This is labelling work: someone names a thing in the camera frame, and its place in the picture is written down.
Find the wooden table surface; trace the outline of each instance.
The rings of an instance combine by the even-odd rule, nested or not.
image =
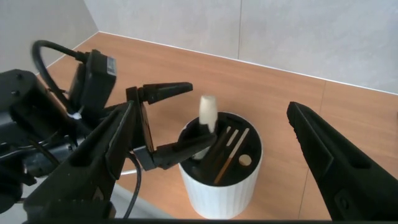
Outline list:
[[[330,219],[288,123],[290,101],[311,107],[398,177],[396,95],[108,34],[96,34],[78,48],[91,49],[116,59],[118,79],[108,105],[124,102],[130,86],[193,83],[190,93],[147,105],[155,146],[177,140],[185,124],[198,116],[204,94],[217,97],[220,111],[239,114],[257,128],[264,158],[251,203],[236,218]],[[76,65],[64,57],[49,72],[68,89]],[[126,161],[124,170],[133,168]],[[136,176],[122,176],[118,184],[133,191]],[[144,172],[139,196],[175,218],[202,218],[190,205],[177,166]]]

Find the white wall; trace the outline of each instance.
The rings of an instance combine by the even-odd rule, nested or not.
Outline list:
[[[85,0],[100,31],[398,93],[396,0]]]
[[[0,72],[19,68],[36,73],[33,41],[45,39],[74,48],[98,31],[83,0],[0,0]],[[50,64],[61,54],[44,50]]]

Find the white ribbed container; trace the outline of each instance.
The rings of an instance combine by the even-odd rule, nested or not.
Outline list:
[[[208,219],[230,219],[243,212],[252,198],[262,155],[261,144],[261,158],[253,173],[239,183],[226,187],[205,185],[190,177],[179,164],[193,209]]]

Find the wooden skewer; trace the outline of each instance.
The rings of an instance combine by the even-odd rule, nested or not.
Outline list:
[[[221,168],[220,172],[218,173],[216,179],[214,180],[215,184],[218,184],[218,182],[221,180],[221,178],[223,177],[225,171],[227,170],[229,164],[232,161],[232,158],[235,156],[236,151],[238,151],[238,149],[241,147],[241,144],[244,140],[244,138],[246,137],[246,135],[249,132],[249,128],[246,128],[241,136],[241,138],[239,138],[238,142],[236,143],[234,149],[232,150],[231,154],[229,155],[228,159],[226,160],[224,166]]]

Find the black cable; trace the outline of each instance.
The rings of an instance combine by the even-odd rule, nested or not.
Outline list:
[[[67,54],[69,56],[74,57],[75,59],[84,62],[85,61],[85,55],[82,52],[76,52],[74,50],[68,49],[66,47],[63,47],[61,45],[58,45],[56,43],[47,41],[47,40],[38,40],[33,43],[32,46],[32,58],[33,62],[37,68],[37,70],[40,73],[40,76],[43,78],[44,82],[49,86],[51,91],[54,93],[54,95],[59,99],[59,101],[64,105],[64,107],[67,110],[68,114],[75,114],[77,111],[75,111],[71,105],[71,103],[68,101],[68,99],[65,97],[65,95],[62,93],[62,91],[59,89],[57,84],[54,82],[54,80],[51,78],[49,72],[47,71],[41,53],[40,49],[42,47],[47,47],[50,49],[57,50],[61,53]],[[88,127],[81,119],[75,119],[76,125],[83,131],[85,135],[89,135],[91,133],[91,128]]]
[[[51,78],[49,72],[47,71],[41,53],[40,49],[42,47],[48,47],[50,49],[57,50],[59,52],[62,52],[64,54],[67,54],[72,57],[76,57],[77,53],[74,50],[70,50],[66,47],[63,47],[61,45],[58,45],[53,42],[49,42],[46,40],[38,40],[33,43],[32,46],[32,58],[33,62],[38,69],[40,76],[43,78],[44,82],[50,87],[54,95],[61,101],[61,103],[64,105],[64,107],[67,109],[68,113],[73,114],[76,111],[72,108],[71,104],[69,103],[68,99],[62,94],[61,90],[57,86],[57,84],[54,82],[54,80]]]
[[[55,167],[57,167],[60,164],[60,161],[51,154],[46,148],[44,148],[42,145],[37,143],[35,140],[28,138],[29,143],[31,143],[37,150],[39,150],[44,157],[46,157]]]
[[[137,200],[139,188],[141,186],[141,166],[139,165],[138,160],[134,154],[131,154],[130,152],[128,152],[127,157],[131,160],[131,162],[135,165],[135,167],[137,169],[137,183],[136,183],[136,189],[134,190],[134,193],[132,194],[130,204],[129,204],[127,211],[124,214],[123,218],[129,218],[131,210]]]
[[[50,89],[50,88],[47,88],[47,90],[50,92],[53,92],[52,89]],[[63,94],[69,95],[69,92],[67,92],[66,90],[63,90],[63,89],[60,89],[60,90]]]

